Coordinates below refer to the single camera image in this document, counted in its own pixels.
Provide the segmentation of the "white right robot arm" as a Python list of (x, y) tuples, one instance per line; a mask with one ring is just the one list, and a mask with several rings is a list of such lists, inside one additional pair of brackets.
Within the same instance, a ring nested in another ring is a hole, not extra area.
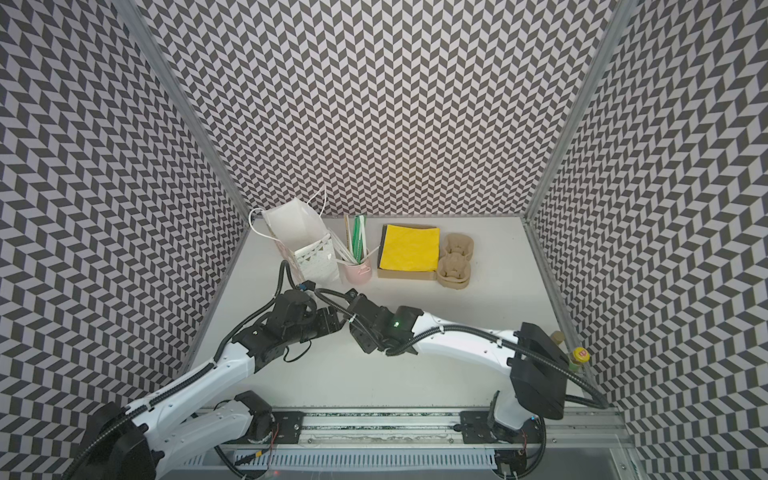
[(442, 355), (490, 368), (509, 380), (490, 407), (489, 426), (517, 432), (528, 421), (560, 420), (568, 402), (606, 409), (605, 396), (569, 369), (565, 353), (537, 325), (487, 330), (451, 322), (418, 308), (392, 312), (352, 289), (341, 295), (350, 332), (366, 353), (389, 357)]

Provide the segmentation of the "brown pulp cup carrier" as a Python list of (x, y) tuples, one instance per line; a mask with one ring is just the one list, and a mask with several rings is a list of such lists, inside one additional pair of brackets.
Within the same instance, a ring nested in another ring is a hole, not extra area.
[(436, 270), (440, 285), (454, 290), (469, 286), (474, 240), (464, 234), (450, 233), (441, 243), (440, 259)]

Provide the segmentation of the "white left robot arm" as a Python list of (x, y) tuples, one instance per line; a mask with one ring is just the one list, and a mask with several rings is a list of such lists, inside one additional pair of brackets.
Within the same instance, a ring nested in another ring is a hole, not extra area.
[(234, 327), (202, 365), (124, 407), (109, 403), (98, 409), (64, 478), (158, 479), (228, 441), (271, 441), (278, 431), (273, 409), (253, 391), (208, 413), (200, 410), (282, 358), (292, 345), (339, 331), (339, 313), (335, 305), (318, 307), (304, 286), (276, 294)]

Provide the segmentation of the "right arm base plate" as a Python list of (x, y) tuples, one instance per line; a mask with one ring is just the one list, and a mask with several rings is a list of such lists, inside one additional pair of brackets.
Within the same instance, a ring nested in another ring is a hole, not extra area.
[(493, 421), (488, 410), (465, 410), (453, 426), (464, 444), (508, 443), (513, 445), (538, 444), (541, 429), (533, 419), (527, 419), (521, 430), (502, 426)]

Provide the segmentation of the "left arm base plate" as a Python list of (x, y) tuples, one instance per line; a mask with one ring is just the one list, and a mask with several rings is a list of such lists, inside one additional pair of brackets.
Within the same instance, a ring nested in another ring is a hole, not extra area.
[(297, 444), (304, 418), (302, 411), (262, 413), (252, 420), (241, 439), (253, 444)]

